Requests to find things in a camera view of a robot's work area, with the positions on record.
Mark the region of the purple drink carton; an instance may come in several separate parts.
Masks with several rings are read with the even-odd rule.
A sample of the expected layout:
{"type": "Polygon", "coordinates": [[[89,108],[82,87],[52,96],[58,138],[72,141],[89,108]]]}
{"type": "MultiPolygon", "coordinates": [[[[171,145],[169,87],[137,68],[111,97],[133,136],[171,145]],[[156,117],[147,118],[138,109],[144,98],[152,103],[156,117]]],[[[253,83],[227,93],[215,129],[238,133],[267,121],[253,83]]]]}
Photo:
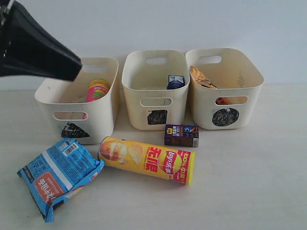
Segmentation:
{"type": "Polygon", "coordinates": [[[166,125],[164,144],[169,146],[198,147],[198,126],[166,125]]]}

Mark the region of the cream bin circle mark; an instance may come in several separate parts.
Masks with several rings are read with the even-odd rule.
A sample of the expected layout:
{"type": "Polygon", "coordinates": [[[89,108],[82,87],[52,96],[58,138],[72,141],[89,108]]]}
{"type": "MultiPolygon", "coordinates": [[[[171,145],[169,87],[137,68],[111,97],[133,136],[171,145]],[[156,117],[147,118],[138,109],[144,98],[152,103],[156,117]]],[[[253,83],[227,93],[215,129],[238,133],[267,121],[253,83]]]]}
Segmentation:
{"type": "Polygon", "coordinates": [[[185,54],[216,89],[190,80],[193,120],[203,129],[236,129],[249,123],[264,78],[248,57],[232,48],[195,49],[185,54]]]}

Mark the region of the cream bin triangle mark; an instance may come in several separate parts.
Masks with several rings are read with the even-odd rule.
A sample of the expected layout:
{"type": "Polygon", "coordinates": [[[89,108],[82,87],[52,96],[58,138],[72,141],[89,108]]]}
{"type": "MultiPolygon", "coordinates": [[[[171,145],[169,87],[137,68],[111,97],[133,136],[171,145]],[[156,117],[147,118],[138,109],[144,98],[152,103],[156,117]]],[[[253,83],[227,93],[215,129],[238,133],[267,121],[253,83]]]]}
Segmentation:
{"type": "Polygon", "coordinates": [[[109,57],[84,57],[82,63],[84,68],[75,81],[45,79],[35,99],[56,139],[70,137],[81,144],[98,144],[113,133],[118,115],[119,64],[109,57]],[[86,102],[94,80],[105,80],[110,89],[102,98],[86,102]]]}

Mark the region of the pink Lays chips can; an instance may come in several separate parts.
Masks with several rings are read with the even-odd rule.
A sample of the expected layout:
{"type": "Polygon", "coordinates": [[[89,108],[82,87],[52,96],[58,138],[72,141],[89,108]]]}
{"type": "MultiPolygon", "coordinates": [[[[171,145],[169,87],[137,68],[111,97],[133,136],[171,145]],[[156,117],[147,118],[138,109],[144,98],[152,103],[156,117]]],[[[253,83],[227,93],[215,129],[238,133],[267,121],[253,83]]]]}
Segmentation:
{"type": "Polygon", "coordinates": [[[109,92],[111,85],[106,80],[93,80],[88,85],[88,91],[85,98],[86,103],[96,101],[109,92]]]}

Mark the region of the yellow Lays chips can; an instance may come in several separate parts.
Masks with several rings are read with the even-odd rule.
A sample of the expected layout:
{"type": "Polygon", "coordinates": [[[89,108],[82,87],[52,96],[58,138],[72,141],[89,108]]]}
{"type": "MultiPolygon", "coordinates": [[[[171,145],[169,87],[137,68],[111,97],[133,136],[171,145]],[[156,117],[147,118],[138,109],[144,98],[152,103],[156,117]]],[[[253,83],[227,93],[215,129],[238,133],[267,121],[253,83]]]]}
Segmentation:
{"type": "Polygon", "coordinates": [[[189,185],[195,152],[106,137],[98,158],[107,166],[189,185]]]}

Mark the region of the blue white milk carton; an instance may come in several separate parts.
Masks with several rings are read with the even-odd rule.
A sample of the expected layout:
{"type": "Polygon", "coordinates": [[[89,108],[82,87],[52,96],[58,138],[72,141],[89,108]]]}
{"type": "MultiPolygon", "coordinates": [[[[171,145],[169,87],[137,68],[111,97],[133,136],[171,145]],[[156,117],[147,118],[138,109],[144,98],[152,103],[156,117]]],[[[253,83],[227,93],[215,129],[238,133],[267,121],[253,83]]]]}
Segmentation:
{"type": "Polygon", "coordinates": [[[180,75],[169,75],[168,76],[168,84],[167,89],[173,90],[178,89],[185,86],[185,79],[180,75]]]}

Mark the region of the blue noodle packet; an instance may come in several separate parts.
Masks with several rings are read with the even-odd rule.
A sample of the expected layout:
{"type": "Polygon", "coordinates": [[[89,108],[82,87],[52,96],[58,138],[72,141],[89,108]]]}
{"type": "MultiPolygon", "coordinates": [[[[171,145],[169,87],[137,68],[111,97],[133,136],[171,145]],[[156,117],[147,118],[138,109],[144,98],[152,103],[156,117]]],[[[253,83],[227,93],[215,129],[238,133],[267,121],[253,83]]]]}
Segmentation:
{"type": "Polygon", "coordinates": [[[54,210],[90,183],[104,167],[77,140],[63,138],[18,172],[45,222],[53,222],[54,210]]]}

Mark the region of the cream bin square mark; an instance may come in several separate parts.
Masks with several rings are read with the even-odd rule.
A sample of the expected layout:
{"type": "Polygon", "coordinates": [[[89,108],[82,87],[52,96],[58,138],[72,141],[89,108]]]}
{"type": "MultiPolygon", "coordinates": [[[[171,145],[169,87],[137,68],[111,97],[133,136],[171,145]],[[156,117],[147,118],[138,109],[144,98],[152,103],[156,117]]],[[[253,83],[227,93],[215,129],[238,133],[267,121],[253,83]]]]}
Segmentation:
{"type": "Polygon", "coordinates": [[[189,71],[183,53],[141,50],[130,53],[122,85],[131,125],[139,130],[163,130],[183,123],[189,90],[189,71]],[[168,76],[180,75],[185,86],[168,90],[168,76]]]}

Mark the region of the orange black noodle packet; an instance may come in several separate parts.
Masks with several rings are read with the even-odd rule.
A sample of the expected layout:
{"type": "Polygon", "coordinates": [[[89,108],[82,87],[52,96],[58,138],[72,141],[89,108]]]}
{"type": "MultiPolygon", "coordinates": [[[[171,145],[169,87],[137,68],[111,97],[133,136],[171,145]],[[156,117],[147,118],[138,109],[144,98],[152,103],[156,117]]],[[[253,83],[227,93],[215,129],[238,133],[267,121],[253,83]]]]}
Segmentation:
{"type": "MultiPolygon", "coordinates": [[[[219,89],[213,82],[208,79],[204,73],[202,73],[196,66],[190,66],[189,68],[192,78],[197,84],[209,89],[219,89]]],[[[216,99],[217,105],[230,105],[233,104],[227,97],[219,97],[216,99]]]]}

